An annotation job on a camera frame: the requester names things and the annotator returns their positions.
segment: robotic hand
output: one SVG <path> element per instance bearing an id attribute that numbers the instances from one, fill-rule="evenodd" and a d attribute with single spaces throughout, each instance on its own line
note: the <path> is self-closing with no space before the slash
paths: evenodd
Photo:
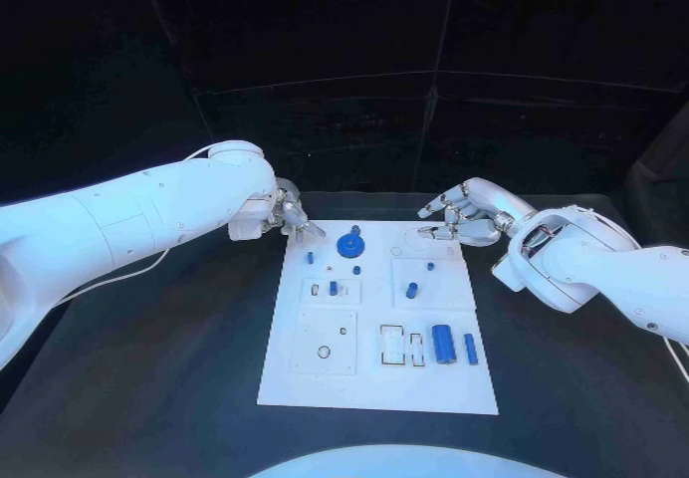
<path id="1" fill-rule="evenodd" d="M 262 150 L 245 141 L 5 206 L 0 224 L 0 368 L 70 291 L 225 224 L 233 241 L 274 227 L 297 240 L 304 231 L 325 236 L 294 184 L 275 178 Z"/>
<path id="2" fill-rule="evenodd" d="M 423 227 L 419 235 L 488 246 L 504 232 L 508 251 L 493 274 L 513 291 L 527 288 L 566 313 L 599 292 L 635 326 L 689 344 L 689 250 L 641 249 L 592 210 L 568 206 L 537 212 L 480 178 L 442 193 L 419 217 L 444 208 L 445 226 Z"/>

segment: black backdrop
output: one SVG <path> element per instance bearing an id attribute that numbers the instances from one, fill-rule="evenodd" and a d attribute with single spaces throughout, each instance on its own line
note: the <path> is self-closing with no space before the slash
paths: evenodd
<path id="1" fill-rule="evenodd" d="M 689 80 L 686 2 L 3 2 L 0 200 L 245 138 L 302 190 L 608 192 Z"/>

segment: table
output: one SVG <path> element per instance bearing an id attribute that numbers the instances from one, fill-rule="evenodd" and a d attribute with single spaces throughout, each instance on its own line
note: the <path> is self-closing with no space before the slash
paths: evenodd
<path id="1" fill-rule="evenodd" d="M 413 220 L 431 198 L 304 193 L 302 203 L 314 219 Z M 524 199 L 621 221 L 604 196 Z M 689 386 L 660 338 L 601 297 L 565 315 L 513 293 L 490 271 L 506 240 L 464 248 L 498 416 L 258 406 L 284 245 L 276 231 L 232 243 L 217 230 L 73 301 L 0 415 L 1 476 L 246 476 L 376 443 L 572 477 L 689 476 Z"/>

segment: white robotic arm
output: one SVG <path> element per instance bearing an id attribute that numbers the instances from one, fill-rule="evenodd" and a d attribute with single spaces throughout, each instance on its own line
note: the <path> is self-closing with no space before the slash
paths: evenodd
<path id="1" fill-rule="evenodd" d="M 0 368 L 70 291 L 225 224 L 235 241 L 278 226 L 297 240 L 302 231 L 324 237 L 294 184 L 245 141 L 0 208 Z"/>
<path id="2" fill-rule="evenodd" d="M 689 250 L 641 249 L 621 227 L 591 210 L 569 206 L 537 212 L 478 178 L 441 194 L 419 216 L 442 208 L 447 225 L 419 229 L 419 235 L 484 246 L 504 232 L 508 251 L 493 274 L 513 291 L 526 287 L 566 313 L 599 292 L 640 328 L 689 344 Z"/>

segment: white board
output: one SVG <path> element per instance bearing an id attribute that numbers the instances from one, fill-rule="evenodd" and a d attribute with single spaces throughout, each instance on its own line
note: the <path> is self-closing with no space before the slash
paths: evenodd
<path id="1" fill-rule="evenodd" d="M 418 237 L 429 222 L 314 222 L 327 238 L 287 242 L 256 403 L 498 414 L 459 245 Z M 336 242 L 354 224 L 366 248 L 346 259 Z M 419 286 L 415 299 L 409 282 Z M 435 361 L 435 324 L 451 327 L 455 363 Z M 464 334 L 474 336 L 477 365 Z"/>

